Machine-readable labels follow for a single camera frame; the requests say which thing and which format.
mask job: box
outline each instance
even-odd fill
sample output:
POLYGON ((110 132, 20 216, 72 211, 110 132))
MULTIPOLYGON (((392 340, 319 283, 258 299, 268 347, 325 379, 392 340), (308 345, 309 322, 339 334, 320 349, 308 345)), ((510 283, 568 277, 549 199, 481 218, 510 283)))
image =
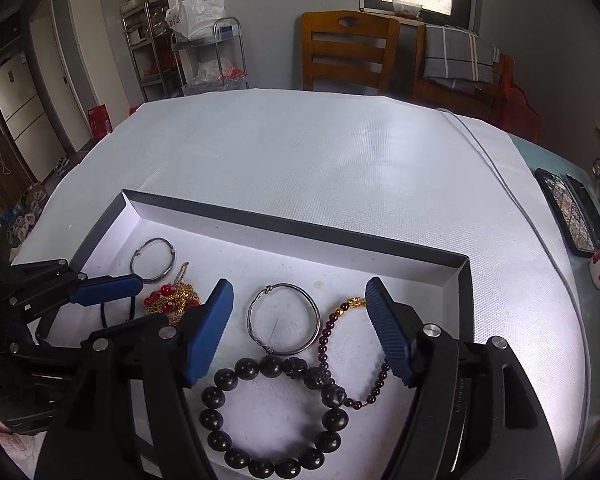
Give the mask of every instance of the box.
MULTIPOLYGON (((221 206, 124 191, 94 225, 71 266, 90 277, 128 274, 133 252, 153 237, 166 238, 174 245, 176 263, 163 282, 145 285, 138 296, 138 315, 144 298, 173 280, 184 262, 189 262, 185 281, 193 285, 201 301, 219 278, 234 286, 234 310, 209 374, 185 390, 205 447, 208 431, 198 424, 204 408, 200 391, 212 384, 219 368, 232 368, 241 357, 263 357, 264 351, 247 334, 246 311, 266 285, 286 282, 302 287, 317 303, 324 324, 339 304, 364 296, 366 282, 380 276, 394 300, 413 306, 423 322, 437 323, 462 340, 473 339, 472 281, 466 256, 221 206)), ((144 277, 158 275, 169 260, 166 245, 151 245, 136 259, 136 272, 144 277)), ((109 326, 123 322, 128 300, 107 304, 106 315, 109 326)), ((305 300, 290 290, 277 289, 266 296, 253 316, 258 336, 277 349, 300 346, 314 328, 305 300)), ((48 341, 72 346, 101 327, 99 306, 69 304, 60 310, 48 341)), ((384 355, 363 308, 350 309, 338 320, 328 355, 336 382, 349 396, 364 400, 384 355)), ((309 366, 317 365, 316 345, 298 357, 309 366)), ((328 454, 311 478, 379 479, 404 427, 413 393, 389 373, 375 404, 358 412, 347 410, 350 421, 341 432, 340 449, 328 454)), ((132 395, 136 430, 150 443, 142 386, 136 381, 132 395)), ((223 430, 231 435, 234 447, 275 462, 297 457, 313 445, 314 437, 323 431, 320 420, 325 410, 320 393, 308 390, 301 381, 260 375, 228 392, 221 413, 223 430)), ((237 473, 226 469, 221 453, 206 451, 219 478, 235 478, 237 473)))

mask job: silver bolt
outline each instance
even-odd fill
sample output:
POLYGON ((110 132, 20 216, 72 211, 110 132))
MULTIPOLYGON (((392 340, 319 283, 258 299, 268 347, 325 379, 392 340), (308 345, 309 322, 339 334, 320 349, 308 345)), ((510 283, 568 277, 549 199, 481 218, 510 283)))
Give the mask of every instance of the silver bolt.
POLYGON ((160 330, 158 330, 158 336, 160 336, 161 339, 171 339, 176 335, 177 332, 178 330, 174 326, 163 326, 160 330))
POLYGON ((93 342, 93 349, 96 352, 102 352, 107 348, 107 346, 109 346, 109 340, 104 339, 103 337, 96 339, 96 341, 93 342))
POLYGON ((422 331, 429 337, 438 337, 442 333, 440 327, 438 325, 434 325, 433 323, 423 326, 422 331))
POLYGON ((509 346, 507 340, 499 335, 495 335, 491 338, 491 344, 500 350, 504 350, 507 346, 509 346))

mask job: carved black bead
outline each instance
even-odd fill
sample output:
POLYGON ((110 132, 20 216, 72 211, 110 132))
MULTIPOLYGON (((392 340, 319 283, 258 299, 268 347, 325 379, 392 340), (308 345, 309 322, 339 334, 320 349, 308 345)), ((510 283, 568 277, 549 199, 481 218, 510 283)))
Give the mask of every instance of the carved black bead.
POLYGON ((282 371, 294 380, 302 377, 307 368, 306 361, 299 357, 290 357, 282 361, 282 371))
POLYGON ((233 469, 243 469, 249 465, 249 453, 238 447, 232 447, 224 454, 224 462, 233 469))
POLYGON ((235 374, 243 381, 253 381, 260 371, 256 359, 243 357, 235 362, 235 374))
POLYGON ((318 469, 324 464, 324 453, 318 451, 315 447, 309 447, 300 453, 298 462, 305 469, 318 469))
POLYGON ((202 399, 202 403, 212 410, 222 408, 226 400, 224 392, 217 386, 207 386, 202 390, 200 398, 202 399))
POLYGON ((238 385, 238 376, 231 368, 220 368, 214 375, 214 383, 221 390, 230 392, 238 385))
POLYGON ((323 453, 332 453, 340 447, 340 435, 335 431, 323 431, 315 437, 315 447, 323 453))
POLYGON ((249 473, 256 478, 269 478, 273 475, 273 462, 266 458, 254 458, 249 462, 249 473))
POLYGON ((320 396, 322 397, 322 403, 327 408, 339 408, 347 398, 347 393, 342 386, 332 384, 331 386, 325 386, 320 392, 320 396))
POLYGON ((300 464, 293 458, 283 458, 276 462, 276 474, 280 478, 295 478, 300 474, 300 464))
POLYGON ((224 424, 224 418, 222 418, 221 413, 216 412, 216 410, 202 410, 198 420, 202 427, 209 431, 217 431, 222 428, 222 425, 224 424))
POLYGON ((260 373, 273 379, 282 373, 282 359, 277 355, 269 354, 260 359, 260 373))
POLYGON ((224 431, 212 431, 206 438, 206 442, 211 449, 219 451, 220 453, 231 449, 232 445, 231 437, 224 431))
POLYGON ((322 416, 322 425, 325 430, 329 431, 342 431, 347 427, 349 423, 349 415, 340 408, 333 408, 328 410, 322 416))
POLYGON ((331 372, 326 368, 314 366, 309 368, 304 373, 304 386, 310 390, 321 390, 328 385, 328 380, 331 378, 331 372))

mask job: cell phone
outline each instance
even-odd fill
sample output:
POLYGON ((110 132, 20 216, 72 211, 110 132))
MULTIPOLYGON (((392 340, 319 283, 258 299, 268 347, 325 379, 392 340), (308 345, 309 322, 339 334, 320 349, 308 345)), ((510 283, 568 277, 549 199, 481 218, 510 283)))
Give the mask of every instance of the cell phone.
POLYGON ((563 179, 538 168, 534 176, 558 221, 567 247, 576 256, 590 258, 596 252, 589 226, 563 179))
POLYGON ((576 180, 571 175, 567 175, 567 184, 571 186, 573 190, 573 194, 576 197, 578 205, 580 206, 580 210, 584 215, 584 219, 589 226, 589 233, 591 234, 591 238, 593 239, 593 244, 596 249, 600 248, 600 213, 598 212, 596 205, 587 191, 587 188, 584 187, 584 184, 579 180, 576 180))

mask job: gray plaid blanket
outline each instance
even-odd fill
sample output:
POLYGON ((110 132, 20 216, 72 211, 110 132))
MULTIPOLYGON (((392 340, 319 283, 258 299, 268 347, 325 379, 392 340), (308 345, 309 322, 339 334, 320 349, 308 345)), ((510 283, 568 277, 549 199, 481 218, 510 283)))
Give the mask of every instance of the gray plaid blanket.
POLYGON ((423 77, 447 88, 473 94, 483 83, 497 83, 493 64, 500 51, 463 28, 427 24, 423 77))

